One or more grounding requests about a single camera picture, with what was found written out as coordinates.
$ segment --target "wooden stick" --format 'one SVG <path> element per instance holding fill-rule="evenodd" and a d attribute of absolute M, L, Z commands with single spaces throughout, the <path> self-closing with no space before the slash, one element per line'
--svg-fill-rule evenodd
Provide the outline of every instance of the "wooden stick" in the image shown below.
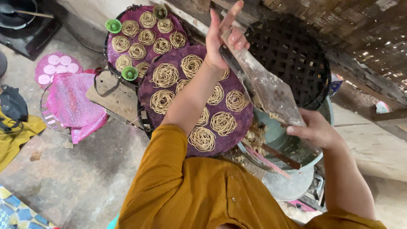
<path fill-rule="evenodd" d="M 271 148 L 270 146 L 266 145 L 263 143 L 263 145 L 261 146 L 265 151 L 267 151 L 268 153 L 274 155 L 276 158 L 280 159 L 282 162 L 286 163 L 287 165 L 291 166 L 293 169 L 299 170 L 302 165 L 298 162 L 296 162 L 295 160 L 285 156 L 284 154 L 282 154 L 281 152 L 279 152 L 278 150 L 275 150 L 273 148 Z"/>
<path fill-rule="evenodd" d="M 34 15 L 34 16 L 40 16 L 40 17 L 46 17 L 46 18 L 54 18 L 54 16 L 52 16 L 52 15 L 43 14 L 43 13 L 34 13 L 34 12 L 28 12 L 28 11 L 23 11 L 23 10 L 16 10 L 15 12 L 26 13 L 26 14 L 31 14 L 31 15 Z"/>

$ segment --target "yellow cloth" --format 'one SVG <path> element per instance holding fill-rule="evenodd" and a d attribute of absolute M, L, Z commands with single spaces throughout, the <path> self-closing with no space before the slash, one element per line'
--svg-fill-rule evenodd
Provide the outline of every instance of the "yellow cloth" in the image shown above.
<path fill-rule="evenodd" d="M 174 125 L 158 127 L 124 200 L 116 228 L 303 228 L 287 217 L 269 190 L 228 161 L 185 159 L 187 138 Z M 337 211 L 305 228 L 382 229 L 380 221 Z"/>
<path fill-rule="evenodd" d="M 8 127 L 15 124 L 14 121 L 6 117 L 1 111 L 0 117 L 5 118 L 3 123 Z M 18 154 L 21 144 L 28 142 L 30 137 L 37 135 L 47 127 L 41 118 L 34 115 L 28 115 L 28 122 L 24 122 L 23 125 L 23 130 L 19 131 L 21 129 L 20 124 L 18 127 L 12 129 L 12 132 L 16 132 L 11 134 L 4 134 L 4 132 L 0 130 L 0 172 Z"/>

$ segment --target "pink mesh sheet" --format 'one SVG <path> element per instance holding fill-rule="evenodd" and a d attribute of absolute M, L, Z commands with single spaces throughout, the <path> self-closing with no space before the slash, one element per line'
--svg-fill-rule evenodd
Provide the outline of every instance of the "pink mesh sheet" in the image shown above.
<path fill-rule="evenodd" d="M 104 108 L 86 98 L 94 74 L 62 73 L 54 76 L 46 107 L 65 126 L 71 127 L 72 141 L 79 141 L 106 124 Z"/>

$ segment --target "black woven basket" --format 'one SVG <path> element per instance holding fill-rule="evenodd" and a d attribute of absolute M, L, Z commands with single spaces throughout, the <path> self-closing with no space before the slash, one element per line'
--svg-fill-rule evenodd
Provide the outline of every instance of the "black woven basket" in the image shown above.
<path fill-rule="evenodd" d="M 249 52 L 291 87 L 297 106 L 317 110 L 331 82 L 329 62 L 317 40 L 294 17 L 253 23 L 245 32 Z"/>
<path fill-rule="evenodd" d="M 142 7 L 142 5 L 132 5 L 132 6 L 130 6 L 130 7 L 127 7 L 127 9 L 126 9 L 125 11 L 123 11 L 121 14 L 119 14 L 119 16 L 116 17 L 116 19 L 117 19 L 117 20 L 120 20 L 120 19 L 122 18 L 122 16 L 123 16 L 125 13 L 127 13 L 127 12 L 129 12 L 129 11 L 134 11 L 134 10 L 138 9 L 139 7 Z M 185 33 L 186 33 L 186 36 L 188 37 L 188 42 L 191 43 L 191 44 L 193 44 L 193 43 L 194 43 L 194 38 L 193 38 L 193 36 L 191 35 L 191 32 L 189 31 L 189 29 L 188 29 L 188 28 L 185 26 L 185 24 L 179 19 L 179 17 L 177 17 L 175 14 L 173 14 L 173 15 L 178 19 L 179 23 L 181 24 L 182 28 L 184 29 L 184 31 L 185 31 Z M 103 47 L 103 55 L 105 56 L 105 61 L 107 62 L 107 67 L 109 68 L 109 70 L 110 70 L 111 72 L 113 72 L 113 73 L 117 76 L 117 78 L 118 78 L 122 83 L 124 83 L 124 84 L 126 84 L 126 85 L 128 85 L 128 86 L 136 86 L 136 88 L 138 88 L 138 86 L 141 84 L 141 82 L 140 82 L 140 83 L 136 83 L 135 80 L 134 80 L 134 81 L 127 81 L 127 80 L 123 79 L 123 78 L 121 77 L 122 74 L 113 66 L 112 63 L 110 63 L 110 62 L 107 60 L 107 42 L 108 42 L 108 40 L 109 40 L 109 34 L 110 34 L 110 32 L 108 32 L 107 35 L 106 35 L 105 44 L 104 44 L 104 47 Z"/>

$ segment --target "noodle nest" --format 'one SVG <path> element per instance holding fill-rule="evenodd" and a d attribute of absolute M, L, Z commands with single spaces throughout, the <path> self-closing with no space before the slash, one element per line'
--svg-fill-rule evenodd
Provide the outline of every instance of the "noodle nest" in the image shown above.
<path fill-rule="evenodd" d="M 150 82 L 154 82 L 156 87 L 168 88 L 174 85 L 179 79 L 178 70 L 172 64 L 160 64 L 153 72 L 153 78 Z"/>
<path fill-rule="evenodd" d="M 143 78 L 143 76 L 146 74 L 149 67 L 150 67 L 150 65 L 147 62 L 141 62 L 141 63 L 137 64 L 136 69 L 138 71 L 138 77 Z"/>
<path fill-rule="evenodd" d="M 112 39 L 112 47 L 116 52 L 122 53 L 129 49 L 130 41 L 125 36 L 116 36 Z"/>
<path fill-rule="evenodd" d="M 153 13 L 146 11 L 140 16 L 139 22 L 144 28 L 152 28 L 155 25 L 156 18 Z"/>
<path fill-rule="evenodd" d="M 157 28 L 161 33 L 169 33 L 174 29 L 174 24 L 169 18 L 158 20 Z"/>
<path fill-rule="evenodd" d="M 220 136 L 227 136 L 235 130 L 237 123 L 230 113 L 220 111 L 212 116 L 210 127 Z"/>
<path fill-rule="evenodd" d="M 155 32 L 145 29 L 138 34 L 138 41 L 143 45 L 152 45 L 155 42 Z"/>
<path fill-rule="evenodd" d="M 133 61 L 127 55 L 121 55 L 116 60 L 116 69 L 117 71 L 121 72 L 124 67 L 132 66 Z"/>
<path fill-rule="evenodd" d="M 201 116 L 198 119 L 197 126 L 205 126 L 209 121 L 209 110 L 204 107 Z"/>
<path fill-rule="evenodd" d="M 233 90 L 226 95 L 226 107 L 234 112 L 242 111 L 249 101 L 245 99 L 245 96 L 238 90 Z"/>
<path fill-rule="evenodd" d="M 150 99 L 150 107 L 158 114 L 165 115 L 171 102 L 175 98 L 175 94 L 169 90 L 160 90 L 153 94 Z"/>
<path fill-rule="evenodd" d="M 171 43 L 164 38 L 158 38 L 153 46 L 153 50 L 155 53 L 164 54 L 168 51 L 173 49 Z"/>
<path fill-rule="evenodd" d="M 124 33 L 124 35 L 127 35 L 131 38 L 135 37 L 139 31 L 140 28 L 136 21 L 127 20 L 122 24 L 122 32 Z"/>
<path fill-rule="evenodd" d="M 208 152 L 215 149 L 215 134 L 205 127 L 195 127 L 188 137 L 188 142 L 200 152 Z"/>
<path fill-rule="evenodd" d="M 229 73 L 230 73 L 230 70 L 229 70 L 229 69 L 226 69 L 226 70 L 223 72 L 223 75 L 221 76 L 221 78 L 219 79 L 219 81 L 224 80 L 224 79 L 227 79 L 227 78 L 229 77 Z"/>
<path fill-rule="evenodd" d="M 175 89 L 175 94 L 179 94 L 181 90 L 190 82 L 190 79 L 182 79 L 178 82 L 177 88 Z"/>
<path fill-rule="evenodd" d="M 143 59 L 147 52 L 144 46 L 140 43 L 134 43 L 129 48 L 129 56 L 134 60 Z"/>
<path fill-rule="evenodd" d="M 212 94 L 210 94 L 207 103 L 209 105 L 218 105 L 224 97 L 224 92 L 222 86 L 217 83 L 215 88 L 213 89 Z"/>
<path fill-rule="evenodd" d="M 181 68 L 185 76 L 192 79 L 202 65 L 202 59 L 196 55 L 188 55 L 181 60 Z"/>
<path fill-rule="evenodd" d="M 186 38 L 180 32 L 174 32 L 170 35 L 170 42 L 174 48 L 182 48 L 185 45 Z"/>

